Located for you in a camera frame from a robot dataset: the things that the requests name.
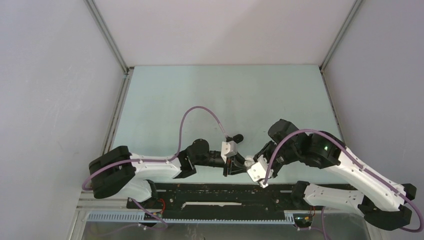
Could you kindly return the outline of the white square charging case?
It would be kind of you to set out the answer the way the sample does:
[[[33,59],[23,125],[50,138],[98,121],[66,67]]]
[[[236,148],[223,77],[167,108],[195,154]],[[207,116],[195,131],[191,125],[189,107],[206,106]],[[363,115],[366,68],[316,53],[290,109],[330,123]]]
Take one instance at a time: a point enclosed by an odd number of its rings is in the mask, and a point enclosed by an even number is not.
[[[255,163],[254,157],[253,156],[246,156],[246,158],[244,159],[244,166],[248,169],[250,168],[253,164]]]

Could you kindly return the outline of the black oval charging case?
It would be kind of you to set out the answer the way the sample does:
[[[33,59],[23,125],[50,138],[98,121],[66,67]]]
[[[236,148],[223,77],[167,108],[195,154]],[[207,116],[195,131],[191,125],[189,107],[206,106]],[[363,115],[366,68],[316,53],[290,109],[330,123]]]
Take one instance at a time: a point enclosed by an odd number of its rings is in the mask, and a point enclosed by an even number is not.
[[[241,143],[244,140],[244,136],[242,134],[236,134],[232,137],[232,141],[234,141],[236,144]]]

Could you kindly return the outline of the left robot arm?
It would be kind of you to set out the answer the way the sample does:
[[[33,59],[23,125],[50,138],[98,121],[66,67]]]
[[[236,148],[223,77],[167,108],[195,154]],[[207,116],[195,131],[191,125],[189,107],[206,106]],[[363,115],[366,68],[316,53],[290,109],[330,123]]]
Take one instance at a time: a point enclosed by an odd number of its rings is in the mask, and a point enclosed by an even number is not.
[[[158,202],[154,180],[185,179],[196,174],[196,166],[222,168],[224,176],[244,173],[245,159],[237,153],[237,144],[243,139],[241,134],[227,137],[216,151],[199,138],[173,160],[144,158],[125,145],[118,146],[89,163],[90,190],[96,199],[132,198],[153,208]]]

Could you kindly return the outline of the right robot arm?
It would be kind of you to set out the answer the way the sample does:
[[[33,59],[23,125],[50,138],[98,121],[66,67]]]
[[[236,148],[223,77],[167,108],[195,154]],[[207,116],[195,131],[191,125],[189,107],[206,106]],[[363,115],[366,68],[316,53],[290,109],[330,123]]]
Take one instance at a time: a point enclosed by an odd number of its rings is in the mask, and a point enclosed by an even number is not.
[[[227,137],[221,145],[226,165],[235,164],[262,188],[268,186],[283,166],[299,162],[339,176],[351,190],[323,187],[298,181],[291,192],[291,204],[297,209],[326,207],[356,214],[374,227],[386,231],[407,231],[412,214],[416,187],[396,183],[360,160],[334,135],[313,129],[298,129],[280,119],[268,130],[268,142],[256,155],[242,157],[237,145],[243,137]]]

